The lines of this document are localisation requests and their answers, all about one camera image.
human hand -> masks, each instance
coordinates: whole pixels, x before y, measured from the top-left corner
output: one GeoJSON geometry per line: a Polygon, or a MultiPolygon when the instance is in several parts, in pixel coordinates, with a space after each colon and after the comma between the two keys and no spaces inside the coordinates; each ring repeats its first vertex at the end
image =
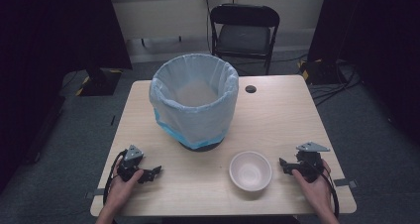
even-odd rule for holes
{"type": "MultiPolygon", "coordinates": [[[[331,169],[324,160],[322,160],[322,163],[324,166],[323,174],[328,177],[331,169]]],[[[306,200],[320,217],[321,222],[339,223],[331,207],[331,187],[327,180],[319,175],[315,181],[308,182],[297,169],[291,172],[299,183],[306,200]]]]}
{"type": "Polygon", "coordinates": [[[125,182],[122,180],[117,173],[118,165],[121,159],[119,159],[113,170],[113,178],[109,186],[108,197],[105,206],[99,213],[96,223],[112,223],[114,216],[120,211],[120,209],[126,204],[127,200],[140,177],[143,175],[143,170],[137,170],[133,176],[125,182]]]}

white trash bag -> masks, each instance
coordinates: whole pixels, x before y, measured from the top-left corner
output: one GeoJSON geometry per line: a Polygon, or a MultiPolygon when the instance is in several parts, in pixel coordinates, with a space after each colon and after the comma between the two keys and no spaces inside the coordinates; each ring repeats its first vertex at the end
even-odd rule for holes
{"type": "Polygon", "coordinates": [[[157,123],[191,150],[222,142],[234,116],[238,78],[229,63],[215,56],[171,59],[150,87],[157,123]]]}

wooden tabletop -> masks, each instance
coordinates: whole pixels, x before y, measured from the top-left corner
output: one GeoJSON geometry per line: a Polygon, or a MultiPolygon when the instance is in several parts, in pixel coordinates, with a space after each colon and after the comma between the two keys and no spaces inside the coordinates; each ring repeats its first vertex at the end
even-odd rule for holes
{"type": "MultiPolygon", "coordinates": [[[[322,158],[332,179],[344,178],[308,88],[299,75],[240,77],[235,115],[222,144],[204,153],[190,152],[156,122],[149,101],[150,81],[137,81],[128,97],[98,188],[103,188],[116,156],[135,145],[145,153],[141,168],[162,166],[153,182],[136,186],[120,215],[196,216],[313,213],[293,176],[284,174],[282,157],[296,163],[296,146],[312,141],[331,152],[322,158]],[[253,85],[256,93],[247,93],[253,85]],[[229,176],[232,157],[242,151],[264,155],[272,166],[272,180],[259,192],[237,188],[229,176]]],[[[356,211],[348,186],[336,187],[341,213],[356,211]]],[[[102,196],[91,213],[97,216],[102,196]]]]}

white wall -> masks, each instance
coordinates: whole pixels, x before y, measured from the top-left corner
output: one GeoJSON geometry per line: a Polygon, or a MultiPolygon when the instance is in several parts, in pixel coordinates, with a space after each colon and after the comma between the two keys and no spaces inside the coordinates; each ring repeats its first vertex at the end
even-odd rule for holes
{"type": "MultiPolygon", "coordinates": [[[[206,35],[205,0],[112,0],[124,38],[206,35]]],[[[210,9],[232,0],[209,0],[210,9]]],[[[283,31],[314,29],[323,0],[236,0],[278,12],[283,31]]]]}

